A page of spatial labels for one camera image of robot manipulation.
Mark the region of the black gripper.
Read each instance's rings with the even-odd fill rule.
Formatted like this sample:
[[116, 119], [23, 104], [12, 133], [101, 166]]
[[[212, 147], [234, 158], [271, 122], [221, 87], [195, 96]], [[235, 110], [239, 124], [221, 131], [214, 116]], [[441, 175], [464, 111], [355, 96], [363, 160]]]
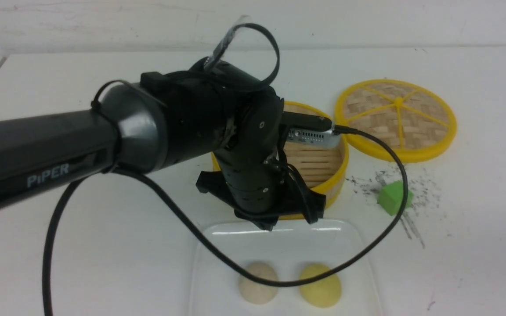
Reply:
[[281, 124], [283, 108], [279, 97], [255, 96], [237, 120], [229, 145], [213, 152], [220, 170], [201, 172], [195, 184], [265, 231], [285, 215], [302, 215], [313, 224], [326, 205], [326, 196], [308, 188], [287, 162], [284, 144], [290, 126]]

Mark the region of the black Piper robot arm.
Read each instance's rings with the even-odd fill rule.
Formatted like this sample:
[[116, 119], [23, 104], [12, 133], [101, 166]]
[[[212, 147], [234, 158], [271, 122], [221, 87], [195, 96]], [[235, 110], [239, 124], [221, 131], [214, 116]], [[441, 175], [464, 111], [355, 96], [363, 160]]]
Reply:
[[235, 216], [272, 230], [279, 217], [322, 218], [326, 197], [309, 189], [283, 153], [293, 113], [270, 84], [221, 61], [147, 72], [84, 111], [0, 121], [0, 209], [97, 173], [149, 174], [213, 153], [219, 171], [196, 182]]

